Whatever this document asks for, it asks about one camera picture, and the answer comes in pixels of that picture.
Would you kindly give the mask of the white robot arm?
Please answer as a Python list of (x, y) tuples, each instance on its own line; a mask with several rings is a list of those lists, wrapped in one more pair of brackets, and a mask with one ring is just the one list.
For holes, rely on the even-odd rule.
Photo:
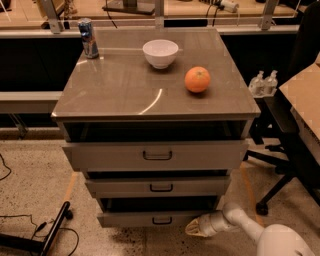
[(242, 229), (256, 245), (257, 256), (316, 256), (304, 239), (282, 224), (262, 227), (236, 203), (226, 203), (213, 213), (193, 219), (185, 228), (191, 236), (211, 237), (222, 231)]

